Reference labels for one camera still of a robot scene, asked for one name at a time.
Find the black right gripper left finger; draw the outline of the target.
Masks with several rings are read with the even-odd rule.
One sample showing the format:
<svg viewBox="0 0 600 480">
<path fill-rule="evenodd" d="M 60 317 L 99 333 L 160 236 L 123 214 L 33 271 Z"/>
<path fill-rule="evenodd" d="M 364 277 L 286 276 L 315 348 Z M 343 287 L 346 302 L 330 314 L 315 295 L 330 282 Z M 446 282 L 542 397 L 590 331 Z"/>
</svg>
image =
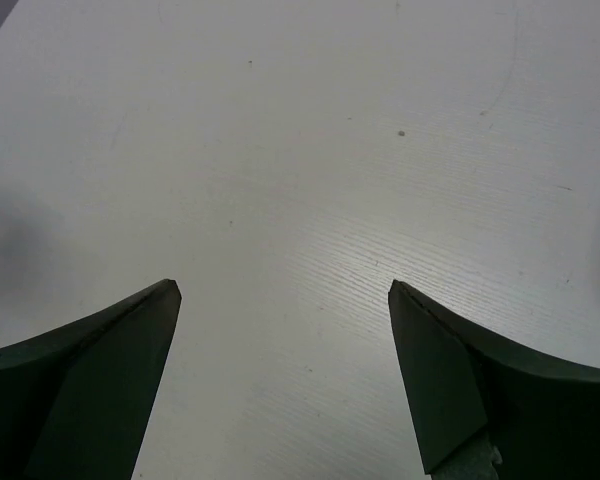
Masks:
<svg viewBox="0 0 600 480">
<path fill-rule="evenodd" d="M 0 479 L 129 479 L 182 296 L 161 280 L 0 348 Z"/>
</svg>

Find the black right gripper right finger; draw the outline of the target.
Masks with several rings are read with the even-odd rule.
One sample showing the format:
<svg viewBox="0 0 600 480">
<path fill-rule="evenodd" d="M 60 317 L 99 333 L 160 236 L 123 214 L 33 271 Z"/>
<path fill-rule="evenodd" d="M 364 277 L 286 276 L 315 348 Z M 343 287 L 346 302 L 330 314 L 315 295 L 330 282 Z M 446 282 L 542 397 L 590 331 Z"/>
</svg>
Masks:
<svg viewBox="0 0 600 480">
<path fill-rule="evenodd" d="M 427 475 L 600 479 L 600 368 L 517 343 L 401 281 L 388 304 Z"/>
</svg>

